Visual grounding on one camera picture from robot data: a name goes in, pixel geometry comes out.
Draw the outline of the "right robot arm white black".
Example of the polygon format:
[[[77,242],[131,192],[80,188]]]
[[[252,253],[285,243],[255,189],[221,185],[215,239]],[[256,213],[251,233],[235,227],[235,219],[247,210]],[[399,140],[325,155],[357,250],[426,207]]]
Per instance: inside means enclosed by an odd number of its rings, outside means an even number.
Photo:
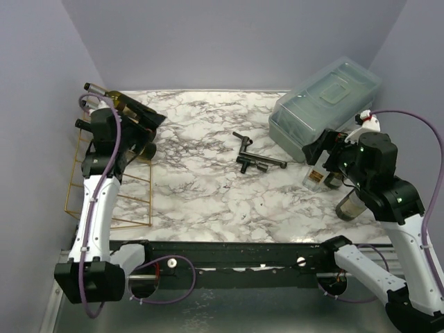
[[[392,324],[401,332],[442,332],[443,297],[437,279],[442,272],[429,266],[435,258],[422,237],[425,208],[417,189],[395,175],[397,146],[384,133],[367,132],[355,143],[345,133],[325,130],[303,147],[309,165],[322,153],[327,171],[342,173],[355,186],[357,198],[386,231],[402,267],[398,278],[363,255],[345,237],[323,242],[321,267],[329,272],[342,268],[367,287],[384,305]]]

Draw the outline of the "clear square glass bottle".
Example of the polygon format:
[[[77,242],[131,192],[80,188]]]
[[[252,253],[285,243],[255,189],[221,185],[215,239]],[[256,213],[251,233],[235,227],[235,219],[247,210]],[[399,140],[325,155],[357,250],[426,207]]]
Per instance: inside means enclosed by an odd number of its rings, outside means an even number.
[[[329,158],[329,153],[323,151],[313,166],[310,167],[305,175],[302,184],[309,190],[317,192],[324,183],[329,171],[324,167],[324,164]]]

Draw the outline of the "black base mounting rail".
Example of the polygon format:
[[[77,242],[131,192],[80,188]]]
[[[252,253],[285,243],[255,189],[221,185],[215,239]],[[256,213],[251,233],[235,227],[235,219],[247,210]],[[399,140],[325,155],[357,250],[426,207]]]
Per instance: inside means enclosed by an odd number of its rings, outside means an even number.
[[[161,290],[315,288],[340,268],[316,243],[236,243],[139,240],[160,259]]]

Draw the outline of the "green wine bottle white label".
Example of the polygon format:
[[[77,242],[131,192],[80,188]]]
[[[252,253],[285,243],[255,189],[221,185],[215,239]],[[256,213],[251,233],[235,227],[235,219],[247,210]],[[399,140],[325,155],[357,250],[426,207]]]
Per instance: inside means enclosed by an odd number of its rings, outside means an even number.
[[[92,145],[94,151],[99,155],[111,156],[114,146],[117,142],[117,129],[114,119],[99,121],[83,121],[77,119],[75,127],[92,134]],[[133,157],[142,156],[151,160],[157,151],[157,146],[148,141],[131,140],[129,142],[120,142],[118,153],[131,152]]]

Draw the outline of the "green wine bottle silver neck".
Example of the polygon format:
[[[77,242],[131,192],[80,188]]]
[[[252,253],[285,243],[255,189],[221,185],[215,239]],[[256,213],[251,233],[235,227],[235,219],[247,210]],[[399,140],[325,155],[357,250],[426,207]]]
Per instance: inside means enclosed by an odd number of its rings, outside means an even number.
[[[98,94],[111,99],[114,103],[114,107],[121,112],[125,112],[125,110],[135,112],[139,107],[138,101],[116,90],[107,91],[105,88],[93,83],[85,83],[83,89],[89,93]]]

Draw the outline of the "green wine bottle near arm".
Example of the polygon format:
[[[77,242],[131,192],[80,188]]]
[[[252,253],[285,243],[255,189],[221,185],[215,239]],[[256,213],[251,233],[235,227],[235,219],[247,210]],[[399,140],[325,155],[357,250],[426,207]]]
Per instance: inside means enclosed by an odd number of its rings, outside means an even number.
[[[353,189],[336,206],[336,215],[343,221],[352,221],[367,210],[364,202]]]

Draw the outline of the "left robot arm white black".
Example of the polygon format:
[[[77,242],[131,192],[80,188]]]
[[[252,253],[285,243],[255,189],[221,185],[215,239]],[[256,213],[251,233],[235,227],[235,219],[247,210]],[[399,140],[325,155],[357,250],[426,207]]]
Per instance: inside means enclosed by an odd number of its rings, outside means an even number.
[[[83,207],[72,249],[64,264],[57,264],[54,278],[73,304],[113,302],[122,299],[131,269],[148,273],[154,264],[143,245],[110,250],[112,213],[129,152],[139,155],[145,147],[155,152],[153,136],[165,117],[144,106],[132,107],[135,117],[111,108],[105,101],[89,111],[89,120],[75,126],[92,139],[81,164]]]

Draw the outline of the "clear plastic storage box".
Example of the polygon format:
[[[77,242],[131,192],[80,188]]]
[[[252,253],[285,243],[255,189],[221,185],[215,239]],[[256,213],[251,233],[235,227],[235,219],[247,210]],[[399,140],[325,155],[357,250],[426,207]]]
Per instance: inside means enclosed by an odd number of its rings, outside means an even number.
[[[382,79],[342,57],[280,97],[268,118],[270,138],[303,163],[303,146],[326,129],[341,130],[371,107]]]

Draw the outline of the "green wine bottle behind gripper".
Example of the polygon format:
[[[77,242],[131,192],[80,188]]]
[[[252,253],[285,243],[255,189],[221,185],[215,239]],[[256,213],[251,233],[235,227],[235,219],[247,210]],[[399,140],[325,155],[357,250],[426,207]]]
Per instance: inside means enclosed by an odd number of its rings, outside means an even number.
[[[337,172],[330,172],[326,177],[324,184],[330,189],[338,189],[343,185],[343,174]]]

